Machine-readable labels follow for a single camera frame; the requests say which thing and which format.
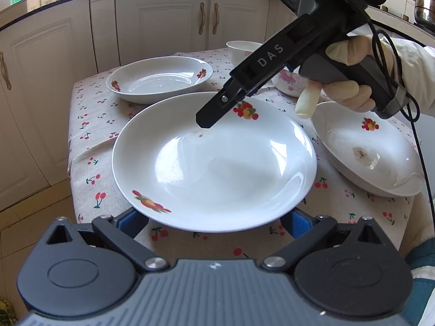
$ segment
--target silver screw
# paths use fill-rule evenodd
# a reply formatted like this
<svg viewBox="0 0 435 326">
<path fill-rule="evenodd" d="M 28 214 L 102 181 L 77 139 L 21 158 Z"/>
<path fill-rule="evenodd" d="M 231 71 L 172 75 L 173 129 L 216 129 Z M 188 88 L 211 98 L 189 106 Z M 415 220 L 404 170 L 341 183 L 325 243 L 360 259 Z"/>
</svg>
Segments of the silver screw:
<svg viewBox="0 0 435 326">
<path fill-rule="evenodd" d="M 166 264 L 166 260 L 161 257 L 151 257 L 145 261 L 145 266 L 149 269 L 162 269 Z"/>
<path fill-rule="evenodd" d="M 280 268 L 285 265 L 285 260 L 281 256 L 269 256 L 265 258 L 263 263 L 267 267 Z"/>
</svg>

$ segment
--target sleeve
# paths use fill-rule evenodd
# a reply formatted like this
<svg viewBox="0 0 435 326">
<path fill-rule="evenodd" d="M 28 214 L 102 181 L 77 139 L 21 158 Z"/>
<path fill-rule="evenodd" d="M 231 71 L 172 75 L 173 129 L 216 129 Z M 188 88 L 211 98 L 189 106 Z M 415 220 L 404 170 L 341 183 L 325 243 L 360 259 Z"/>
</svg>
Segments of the sleeve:
<svg viewBox="0 0 435 326">
<path fill-rule="evenodd" d="M 393 39 L 402 61 L 407 91 L 417 100 L 423 114 L 435 117 L 435 49 L 406 39 Z"/>
</svg>

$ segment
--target white bowl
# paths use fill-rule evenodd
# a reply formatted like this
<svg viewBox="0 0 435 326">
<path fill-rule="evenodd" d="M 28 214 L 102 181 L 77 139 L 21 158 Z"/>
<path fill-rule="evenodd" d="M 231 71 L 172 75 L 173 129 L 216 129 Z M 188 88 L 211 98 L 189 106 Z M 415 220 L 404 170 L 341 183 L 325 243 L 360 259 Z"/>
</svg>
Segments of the white bowl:
<svg viewBox="0 0 435 326">
<path fill-rule="evenodd" d="M 106 86 L 122 99 L 153 104 L 175 95 L 201 90 L 213 74 L 205 61 L 186 56 L 164 56 L 122 66 L 106 80 Z"/>
<path fill-rule="evenodd" d="M 335 102 L 317 105 L 312 123 L 336 169 L 378 196 L 414 196 L 425 184 L 417 152 L 397 129 L 373 112 Z"/>
<path fill-rule="evenodd" d="M 284 94 L 298 98 L 306 88 L 308 80 L 301 77 L 298 73 L 290 72 L 287 67 L 284 67 L 272 77 L 272 83 Z"/>
<path fill-rule="evenodd" d="M 200 128 L 196 112 L 215 94 L 154 104 L 118 136 L 115 181 L 151 219 L 193 232 L 246 230 L 282 217 L 312 187 L 316 155 L 298 124 L 247 99 L 210 129 Z"/>
<path fill-rule="evenodd" d="M 234 40 L 227 43 L 230 52 L 230 61 L 234 67 L 245 60 L 250 54 L 262 46 L 262 43 L 245 42 L 243 40 Z"/>
</svg>

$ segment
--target tablecloth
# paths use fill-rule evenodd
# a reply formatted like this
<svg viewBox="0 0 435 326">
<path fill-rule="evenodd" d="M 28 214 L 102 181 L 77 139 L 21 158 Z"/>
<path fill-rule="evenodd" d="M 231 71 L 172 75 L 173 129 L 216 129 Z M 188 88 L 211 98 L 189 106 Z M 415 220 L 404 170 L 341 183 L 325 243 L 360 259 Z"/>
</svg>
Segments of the tablecloth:
<svg viewBox="0 0 435 326">
<path fill-rule="evenodd" d="M 212 66 L 214 73 L 204 86 L 205 91 L 218 91 L 233 68 L 227 49 L 176 55 L 200 58 Z M 91 222 L 101 214 L 116 216 L 131 206 L 118 190 L 112 174 L 112 147 L 125 124 L 146 106 L 126 102 L 106 88 L 106 77 L 114 70 L 99 73 L 73 86 L 68 173 L 79 223 Z M 288 82 L 292 89 L 303 84 L 298 83 L 297 75 Z M 348 223 L 356 223 L 361 216 L 371 215 L 399 248 L 413 197 L 378 197 L 357 187 L 327 160 L 323 144 L 310 120 L 295 115 L 295 98 L 273 86 L 262 88 L 254 97 L 290 116 L 313 142 L 318 160 L 317 176 L 309 194 L 298 207 L 313 216 L 328 214 L 339 222 Z M 395 118 L 389 122 L 415 146 L 408 127 Z M 225 234 L 181 231 L 150 220 L 136 240 L 173 262 L 177 258 L 245 257 L 261 260 L 288 244 L 292 237 L 279 220 L 252 230 Z"/>
</svg>

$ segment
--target cable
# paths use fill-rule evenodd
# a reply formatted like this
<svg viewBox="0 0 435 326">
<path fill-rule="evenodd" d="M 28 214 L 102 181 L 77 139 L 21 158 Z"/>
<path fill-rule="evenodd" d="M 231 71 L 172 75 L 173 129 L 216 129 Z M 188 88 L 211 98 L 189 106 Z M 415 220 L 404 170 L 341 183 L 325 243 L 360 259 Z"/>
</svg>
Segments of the cable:
<svg viewBox="0 0 435 326">
<path fill-rule="evenodd" d="M 393 86 L 395 86 L 395 88 L 397 89 L 398 85 L 397 85 L 396 81 L 393 80 L 391 78 L 391 76 L 389 75 L 384 50 L 382 49 L 381 40 L 379 39 L 379 34 L 382 34 L 386 38 L 388 43 L 390 44 L 390 46 L 393 50 L 394 57 L 395 57 L 396 62 L 397 62 L 397 75 L 399 77 L 399 82 L 404 88 L 406 88 L 405 83 L 403 82 L 403 77 L 402 77 L 402 61 L 399 57 L 399 54 L 397 53 L 396 47 L 394 46 L 394 43 L 391 40 L 390 36 L 383 30 L 376 30 L 369 15 L 365 11 L 363 11 L 363 14 L 366 16 L 368 26 L 370 27 L 370 29 L 373 33 L 373 37 L 371 39 L 373 56 L 375 58 L 376 63 L 378 64 L 378 67 L 381 69 L 382 73 L 385 76 L 387 86 L 388 86 L 388 91 L 389 91 L 390 95 L 392 97 L 394 97 Z M 420 142 L 418 141 L 417 131 L 416 131 L 415 125 L 414 125 L 415 122 L 420 118 L 420 107 L 418 106 L 416 99 L 411 94 L 409 94 L 408 91 L 406 91 L 406 96 L 414 104 L 415 110 L 416 110 L 416 116 L 414 118 L 412 117 L 411 107 L 410 107 L 409 103 L 406 105 L 406 109 L 407 109 L 408 113 L 405 113 L 403 108 L 400 109 L 400 112 L 403 114 L 403 116 L 406 118 L 406 120 L 408 120 L 411 123 L 411 128 L 412 128 L 412 132 L 414 134 L 415 144 L 417 146 L 418 156 L 420 157 L 421 167 L 423 169 L 423 174 L 425 176 L 426 188 L 428 190 L 428 195 L 429 195 L 429 204 L 431 206 L 432 222 L 434 225 L 434 232 L 435 232 L 435 208 L 434 208 L 434 203 L 432 200 L 431 187 L 429 184 L 429 177 L 428 177 L 428 173 L 426 171 L 425 161 L 423 159 L 423 153 L 421 152 Z"/>
</svg>

